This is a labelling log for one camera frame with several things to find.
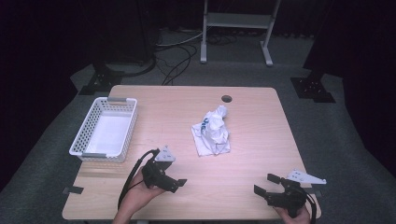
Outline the black stand base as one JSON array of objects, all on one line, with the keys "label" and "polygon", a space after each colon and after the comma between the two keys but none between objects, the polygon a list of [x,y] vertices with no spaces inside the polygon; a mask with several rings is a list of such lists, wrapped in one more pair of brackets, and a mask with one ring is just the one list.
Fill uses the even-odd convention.
[{"label": "black stand base", "polygon": [[300,99],[312,99],[315,103],[334,103],[332,95],[321,83],[323,76],[322,72],[312,70],[307,77],[292,77],[290,81]]},{"label": "black stand base", "polygon": [[121,83],[125,75],[123,71],[112,70],[104,63],[93,64],[94,73],[89,83],[82,87],[80,95],[94,95],[96,92],[111,91],[112,87]]}]

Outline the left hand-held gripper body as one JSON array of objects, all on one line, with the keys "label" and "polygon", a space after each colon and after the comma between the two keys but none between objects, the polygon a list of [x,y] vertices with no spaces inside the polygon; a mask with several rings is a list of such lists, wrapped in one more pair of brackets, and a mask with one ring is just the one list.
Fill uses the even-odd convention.
[{"label": "left hand-held gripper body", "polygon": [[168,176],[165,172],[175,160],[176,158],[168,147],[155,149],[153,156],[142,169],[145,185],[147,187],[155,186],[163,190],[169,190],[177,186],[177,180]]}]

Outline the white t-shirt with blue print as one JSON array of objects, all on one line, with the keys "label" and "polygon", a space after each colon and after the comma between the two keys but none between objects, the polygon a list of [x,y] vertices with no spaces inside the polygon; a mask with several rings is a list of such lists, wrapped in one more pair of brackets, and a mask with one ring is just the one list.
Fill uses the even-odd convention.
[{"label": "white t-shirt with blue print", "polygon": [[229,153],[231,145],[230,132],[226,127],[224,118],[228,109],[219,105],[214,111],[206,113],[200,123],[191,127],[197,153],[200,157]]}]

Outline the white metal stand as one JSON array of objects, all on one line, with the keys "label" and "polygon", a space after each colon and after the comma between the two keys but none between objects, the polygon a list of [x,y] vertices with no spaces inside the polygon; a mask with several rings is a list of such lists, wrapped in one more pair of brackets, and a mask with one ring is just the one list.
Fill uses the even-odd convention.
[{"label": "white metal stand", "polygon": [[260,42],[260,44],[261,44],[261,49],[265,60],[265,64],[268,67],[273,66],[274,63],[268,49],[268,44],[276,22],[276,16],[280,7],[280,3],[281,0],[275,0],[274,9],[272,10],[271,14],[256,15],[256,14],[235,14],[235,13],[226,13],[226,12],[224,13],[209,12],[208,0],[204,0],[200,63],[202,64],[207,63],[206,38],[207,38],[207,31],[209,28],[212,27],[252,28],[252,29],[263,29],[266,31],[265,38],[263,41]]}]

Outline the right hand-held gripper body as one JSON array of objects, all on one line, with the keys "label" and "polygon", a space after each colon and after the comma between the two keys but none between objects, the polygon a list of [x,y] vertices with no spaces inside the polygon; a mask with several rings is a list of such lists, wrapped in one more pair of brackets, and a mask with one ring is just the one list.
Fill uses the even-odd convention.
[{"label": "right hand-held gripper body", "polygon": [[279,184],[284,188],[284,191],[281,193],[266,192],[264,199],[270,206],[287,209],[291,217],[296,217],[297,211],[301,209],[306,202],[309,202],[312,212],[311,217],[316,217],[318,211],[316,202],[301,186],[302,183],[325,185],[327,181],[294,169],[287,177],[280,177]]}]

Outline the white perforated plastic basket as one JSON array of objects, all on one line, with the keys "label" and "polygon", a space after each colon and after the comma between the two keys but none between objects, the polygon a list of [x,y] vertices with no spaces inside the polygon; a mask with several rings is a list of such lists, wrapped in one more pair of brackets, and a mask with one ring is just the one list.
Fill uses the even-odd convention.
[{"label": "white perforated plastic basket", "polygon": [[96,98],[69,154],[82,161],[124,162],[136,119],[135,98]]}]

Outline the black table edge tab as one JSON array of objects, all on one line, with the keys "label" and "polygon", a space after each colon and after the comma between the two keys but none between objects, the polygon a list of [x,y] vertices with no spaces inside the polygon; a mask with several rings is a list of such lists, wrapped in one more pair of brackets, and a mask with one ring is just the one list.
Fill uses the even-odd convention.
[{"label": "black table edge tab", "polygon": [[75,187],[75,186],[72,186],[72,187],[65,187],[65,188],[63,189],[63,194],[66,194],[66,195],[68,195],[68,194],[70,194],[70,193],[81,194],[82,191],[83,191],[83,188],[82,188],[82,187]]}]

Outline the person's right hand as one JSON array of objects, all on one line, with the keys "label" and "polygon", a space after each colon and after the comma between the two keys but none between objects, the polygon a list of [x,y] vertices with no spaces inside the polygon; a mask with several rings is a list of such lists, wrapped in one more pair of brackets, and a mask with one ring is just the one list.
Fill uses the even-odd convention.
[{"label": "person's right hand", "polygon": [[291,217],[288,210],[281,207],[275,207],[275,211],[285,224],[310,224],[311,221],[310,214],[305,206],[297,211],[296,217]]}]

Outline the person's left hand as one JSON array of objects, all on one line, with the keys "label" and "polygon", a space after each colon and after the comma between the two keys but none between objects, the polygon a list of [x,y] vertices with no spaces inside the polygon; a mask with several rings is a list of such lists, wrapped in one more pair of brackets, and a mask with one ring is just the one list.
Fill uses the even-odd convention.
[{"label": "person's left hand", "polygon": [[134,213],[146,206],[152,199],[164,193],[158,187],[147,187],[143,180],[141,169],[137,171],[126,195],[121,201],[119,212],[131,217]]}]

